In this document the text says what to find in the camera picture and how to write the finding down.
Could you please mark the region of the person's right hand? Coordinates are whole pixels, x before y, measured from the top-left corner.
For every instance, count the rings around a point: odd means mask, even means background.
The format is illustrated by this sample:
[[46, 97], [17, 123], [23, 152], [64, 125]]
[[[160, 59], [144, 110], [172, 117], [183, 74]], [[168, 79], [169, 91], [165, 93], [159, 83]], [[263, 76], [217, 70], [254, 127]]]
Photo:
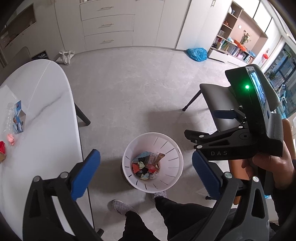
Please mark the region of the person's right hand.
[[251, 164], [271, 172], [275, 188], [277, 189], [287, 188], [295, 179], [295, 168], [285, 143], [283, 143], [283, 154], [281, 157], [256, 154], [250, 159], [242, 160], [241, 167], [246, 170], [250, 179], [254, 176], [254, 168]]

